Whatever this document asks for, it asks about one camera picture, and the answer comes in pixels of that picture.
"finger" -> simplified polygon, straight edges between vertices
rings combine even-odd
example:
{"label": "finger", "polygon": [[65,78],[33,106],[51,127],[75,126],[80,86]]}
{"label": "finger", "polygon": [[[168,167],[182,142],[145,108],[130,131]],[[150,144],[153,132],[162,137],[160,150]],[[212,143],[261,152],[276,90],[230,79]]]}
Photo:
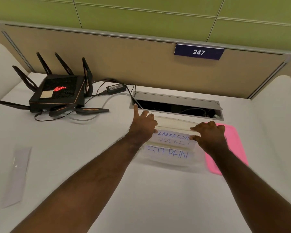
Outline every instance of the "finger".
{"label": "finger", "polygon": [[148,114],[148,111],[147,111],[147,110],[144,110],[144,111],[141,113],[140,117],[146,117],[147,114]]}
{"label": "finger", "polygon": [[202,122],[196,125],[195,127],[191,127],[191,130],[200,133],[200,131],[203,130],[206,126],[207,125],[204,122]]}
{"label": "finger", "polygon": [[190,136],[190,140],[198,142],[200,140],[200,136]]}
{"label": "finger", "polygon": [[210,121],[207,123],[210,127],[217,127],[216,123],[214,121]]}
{"label": "finger", "polygon": [[148,118],[150,118],[150,119],[154,119],[154,114],[149,114],[149,115],[148,115]]}
{"label": "finger", "polygon": [[221,132],[225,132],[225,126],[224,125],[219,125],[218,126],[218,129],[221,131]]}
{"label": "finger", "polygon": [[138,118],[138,117],[139,117],[138,105],[134,104],[134,118]]}

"pink lid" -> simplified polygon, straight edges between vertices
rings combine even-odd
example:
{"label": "pink lid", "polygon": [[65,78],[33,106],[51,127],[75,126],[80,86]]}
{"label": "pink lid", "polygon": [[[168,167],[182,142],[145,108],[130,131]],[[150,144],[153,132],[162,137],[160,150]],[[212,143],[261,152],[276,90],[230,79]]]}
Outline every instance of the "pink lid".
{"label": "pink lid", "polygon": [[[244,148],[241,144],[241,139],[237,133],[236,128],[234,128],[231,125],[226,125],[226,124],[220,124],[220,123],[216,123],[216,125],[224,125],[225,126],[225,138],[227,141],[227,145],[229,147],[229,149],[242,161],[244,162],[246,165],[248,165],[248,160],[246,157],[246,154],[244,152]],[[222,175],[222,173],[220,172],[219,168],[217,167],[216,163],[213,161],[213,159],[209,156],[209,154],[206,154],[206,163],[207,163],[207,167],[209,169],[210,172],[218,174],[218,175]]]}

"white desk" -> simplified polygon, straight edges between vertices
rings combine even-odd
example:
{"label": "white desk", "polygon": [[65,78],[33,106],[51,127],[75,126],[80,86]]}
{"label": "white desk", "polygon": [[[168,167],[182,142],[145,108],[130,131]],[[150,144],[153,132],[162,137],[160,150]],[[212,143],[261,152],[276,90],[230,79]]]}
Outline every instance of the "white desk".
{"label": "white desk", "polygon": [[[45,77],[35,73],[29,76],[37,84]],[[100,84],[94,84],[94,91]],[[250,167],[291,200],[291,189],[250,100],[139,86],[137,90],[220,101],[222,123],[238,130]],[[28,105],[31,95],[32,91],[21,82],[3,100]],[[107,98],[93,98],[88,106],[101,107]],[[60,183],[128,131],[133,117],[130,101],[128,96],[116,96],[106,105],[110,113],[85,123],[68,118],[37,122],[28,111],[0,105],[0,203],[15,145],[32,146],[23,201],[8,208],[0,207],[0,233],[9,232]],[[154,114],[195,123],[209,121]],[[250,230],[222,176],[207,172],[205,167],[204,172],[188,173],[133,161],[89,232],[246,233]]]}

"red logo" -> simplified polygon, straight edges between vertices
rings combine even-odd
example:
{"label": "red logo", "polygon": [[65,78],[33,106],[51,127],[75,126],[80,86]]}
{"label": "red logo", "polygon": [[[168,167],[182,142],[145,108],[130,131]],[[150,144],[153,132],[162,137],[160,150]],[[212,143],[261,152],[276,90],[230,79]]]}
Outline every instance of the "red logo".
{"label": "red logo", "polygon": [[60,91],[61,89],[67,89],[67,88],[66,88],[66,87],[56,87],[56,88],[54,89],[54,91],[57,92],[57,91]]}

